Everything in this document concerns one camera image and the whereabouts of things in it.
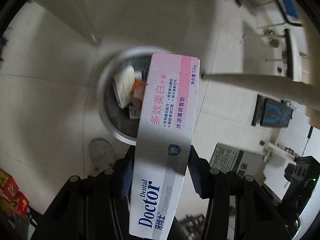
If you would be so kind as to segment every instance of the gray stripe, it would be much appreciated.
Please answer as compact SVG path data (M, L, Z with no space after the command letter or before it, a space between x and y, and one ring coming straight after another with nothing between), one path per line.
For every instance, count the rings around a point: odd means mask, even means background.
M179 156L167 157L167 163L165 166L166 168L165 168L164 179L162 184L162 191L161 191L159 206L156 214L157 216L159 215L161 215L162 217L167 216L167 210L163 211L163 205L164 205L164 201L166 200L165 197L166 197L167 187L171 187L170 199L166 202L167 206L169 207L171 196L172 196L174 179L176 177L178 162L179 162ZM161 232L162 230L154 228L152 233L152 239L159 239Z

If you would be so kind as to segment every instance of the white wall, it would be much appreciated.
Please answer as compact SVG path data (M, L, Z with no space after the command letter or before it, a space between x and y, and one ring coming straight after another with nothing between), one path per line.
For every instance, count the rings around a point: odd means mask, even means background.
M293 112L292 120L290 121L288 128L281 131L279 140L280 146L291 147L299 155L303 152L310 128L310 125L308 124L309 118L305 116L305 109L305 106L300 105L298 110ZM313 129L312 136L304 154L304 156L308 155L313 156L320 162L320 130L317 128ZM300 239L303 236L318 214L320 210L319 199L320 182L316 184L311 199L300 216L302 227L295 240Z

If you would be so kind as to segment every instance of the toothpaste box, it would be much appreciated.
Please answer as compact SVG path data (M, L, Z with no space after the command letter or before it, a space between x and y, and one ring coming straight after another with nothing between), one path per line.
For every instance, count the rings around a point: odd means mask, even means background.
M195 57L152 55L134 156L131 235L167 239L190 152L199 66Z

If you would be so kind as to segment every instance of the pink and white box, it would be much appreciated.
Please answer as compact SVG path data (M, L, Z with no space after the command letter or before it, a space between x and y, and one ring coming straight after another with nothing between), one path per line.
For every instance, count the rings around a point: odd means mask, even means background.
M134 157L129 233L167 239L193 133L200 60L152 55Z

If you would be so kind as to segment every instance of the floor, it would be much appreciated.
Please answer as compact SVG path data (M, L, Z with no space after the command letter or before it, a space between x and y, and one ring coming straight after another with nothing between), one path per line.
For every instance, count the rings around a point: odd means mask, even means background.
M96 110L95 84L117 52L156 45L199 57L206 73L270 73L274 49L257 37L257 17L225 0L84 0L101 46L92 46L54 15L26 3L6 32L0 70L0 167L14 176L30 205L44 212L65 181L92 169L88 144L108 140L121 158L128 146L113 138ZM210 159L216 143L262 151L271 129L252 127L257 93L200 81L192 144ZM189 172L176 216L205 214Z

